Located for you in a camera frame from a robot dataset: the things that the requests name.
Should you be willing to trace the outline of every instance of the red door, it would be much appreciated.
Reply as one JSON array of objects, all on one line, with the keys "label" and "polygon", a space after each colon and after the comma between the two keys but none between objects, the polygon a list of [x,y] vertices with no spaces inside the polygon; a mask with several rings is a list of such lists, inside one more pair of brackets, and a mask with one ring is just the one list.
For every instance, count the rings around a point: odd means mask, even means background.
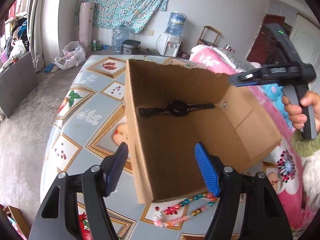
[{"label": "red door", "polygon": [[248,61],[259,62],[260,64],[265,63],[268,56],[268,49],[270,49],[270,47],[273,46],[273,44],[268,42],[268,40],[265,37],[266,30],[264,24],[279,23],[282,26],[284,23],[284,19],[285,17],[282,16],[266,14],[262,22],[262,28],[260,29],[259,34],[247,57]]}]

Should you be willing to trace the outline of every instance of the green can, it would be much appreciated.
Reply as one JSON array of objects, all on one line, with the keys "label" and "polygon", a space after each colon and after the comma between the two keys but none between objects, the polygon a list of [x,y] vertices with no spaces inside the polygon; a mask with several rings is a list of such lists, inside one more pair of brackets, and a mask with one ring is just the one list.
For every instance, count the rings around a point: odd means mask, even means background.
[{"label": "green can", "polygon": [[97,50],[98,50],[97,40],[92,40],[92,49],[93,49],[94,51],[97,51]]}]

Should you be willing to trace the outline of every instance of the open cardboard box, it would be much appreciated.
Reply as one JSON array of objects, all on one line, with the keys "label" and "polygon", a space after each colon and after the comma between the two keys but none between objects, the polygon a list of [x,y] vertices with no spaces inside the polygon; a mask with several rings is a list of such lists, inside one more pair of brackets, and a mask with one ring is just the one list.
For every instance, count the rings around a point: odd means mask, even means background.
[{"label": "open cardboard box", "polygon": [[[166,106],[172,100],[216,107],[180,117],[138,114],[139,107]],[[128,60],[124,101],[139,203],[206,190],[194,155],[198,142],[224,165],[243,172],[281,139],[272,119],[247,88],[230,86],[227,75],[206,69]]]}]

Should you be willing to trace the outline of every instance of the white door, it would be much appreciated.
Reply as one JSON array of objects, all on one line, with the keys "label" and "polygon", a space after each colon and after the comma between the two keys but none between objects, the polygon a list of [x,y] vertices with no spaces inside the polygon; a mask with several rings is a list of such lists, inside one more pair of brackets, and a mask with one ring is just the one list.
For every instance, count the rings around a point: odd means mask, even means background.
[{"label": "white door", "polygon": [[320,29],[305,17],[297,14],[290,40],[301,60],[312,64],[315,68],[317,78],[309,84],[309,88],[320,94]]}]

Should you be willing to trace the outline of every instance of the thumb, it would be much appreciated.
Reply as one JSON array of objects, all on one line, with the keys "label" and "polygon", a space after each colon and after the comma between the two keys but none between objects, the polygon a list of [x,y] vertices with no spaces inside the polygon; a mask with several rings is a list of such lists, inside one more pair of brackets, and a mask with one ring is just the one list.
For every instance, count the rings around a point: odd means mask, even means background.
[{"label": "thumb", "polygon": [[303,98],[300,100],[301,105],[303,106],[320,106],[320,96],[312,91],[308,91]]}]

